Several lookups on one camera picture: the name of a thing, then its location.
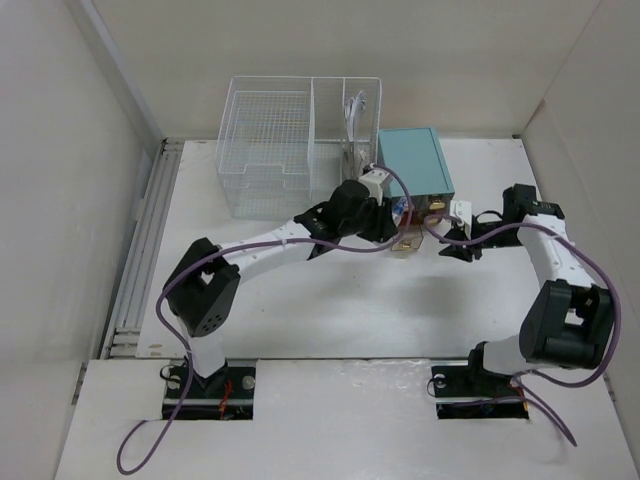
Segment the clear bottle blue cap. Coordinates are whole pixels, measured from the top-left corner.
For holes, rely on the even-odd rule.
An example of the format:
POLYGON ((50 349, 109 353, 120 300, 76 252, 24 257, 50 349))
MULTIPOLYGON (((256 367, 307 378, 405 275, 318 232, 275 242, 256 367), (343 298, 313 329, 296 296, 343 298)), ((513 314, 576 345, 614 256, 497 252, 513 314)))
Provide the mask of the clear bottle blue cap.
POLYGON ((400 198, 392 208, 392 219, 396 226, 399 226, 402 222, 402 218, 407 210, 407 199, 405 197, 400 198))

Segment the grey spiral setup guide booklet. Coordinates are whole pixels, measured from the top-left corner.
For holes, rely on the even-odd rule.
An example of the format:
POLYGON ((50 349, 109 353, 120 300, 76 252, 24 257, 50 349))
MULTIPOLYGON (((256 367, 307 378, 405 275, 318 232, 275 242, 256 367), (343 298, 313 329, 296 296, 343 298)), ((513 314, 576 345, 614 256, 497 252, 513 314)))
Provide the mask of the grey spiral setup guide booklet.
POLYGON ((349 97, 343 107, 345 139, 342 143, 342 176, 344 179, 357 179, 369 164, 369 148, 364 136, 360 134, 360 123, 366 112, 366 94, 360 90, 349 97))

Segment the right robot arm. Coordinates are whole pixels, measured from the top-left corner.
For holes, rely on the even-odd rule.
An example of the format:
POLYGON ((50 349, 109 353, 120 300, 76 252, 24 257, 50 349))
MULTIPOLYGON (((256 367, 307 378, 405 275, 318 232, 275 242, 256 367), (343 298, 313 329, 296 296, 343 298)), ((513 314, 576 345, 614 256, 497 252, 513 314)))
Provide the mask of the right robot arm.
POLYGON ((538 199, 533 186, 515 184, 504 191, 494 221, 479 221, 467 202, 452 204, 444 217, 451 228, 440 239, 441 255, 472 262, 488 249, 522 247, 540 287, 518 334, 472 350, 475 362, 463 369, 470 391, 487 393, 500 375, 552 367, 596 370, 609 359, 619 302, 610 285, 599 286, 590 276, 595 267, 569 241, 558 204, 538 199))

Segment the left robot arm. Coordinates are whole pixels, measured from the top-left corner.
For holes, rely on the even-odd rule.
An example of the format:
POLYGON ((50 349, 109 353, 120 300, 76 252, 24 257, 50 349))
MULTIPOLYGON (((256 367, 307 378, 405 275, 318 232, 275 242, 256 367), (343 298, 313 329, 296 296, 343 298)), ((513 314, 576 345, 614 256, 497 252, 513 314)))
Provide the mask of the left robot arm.
POLYGON ((356 180, 339 185, 321 202, 284 225, 227 245, 203 237, 194 241, 169 276, 160 299, 177 317, 192 370, 189 384, 201 396, 223 387, 227 361, 216 331, 225 323, 238 288, 288 264, 314 260, 357 236, 379 251, 396 237, 400 214, 380 188, 375 193, 356 180))

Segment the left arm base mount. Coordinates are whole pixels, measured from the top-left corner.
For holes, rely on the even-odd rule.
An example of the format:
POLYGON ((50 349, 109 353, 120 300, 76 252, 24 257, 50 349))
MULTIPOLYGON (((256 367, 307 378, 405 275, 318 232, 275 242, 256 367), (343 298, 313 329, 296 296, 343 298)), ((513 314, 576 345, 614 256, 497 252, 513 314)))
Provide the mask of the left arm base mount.
MULTIPOLYGON (((161 406, 163 420, 169 420, 181 395, 188 376, 185 359, 172 362, 160 369, 165 382, 161 406)), ((231 361, 221 379, 204 386, 195 376, 185 400, 179 406, 176 420, 249 421, 254 414, 254 394, 257 380, 255 361, 231 361)))

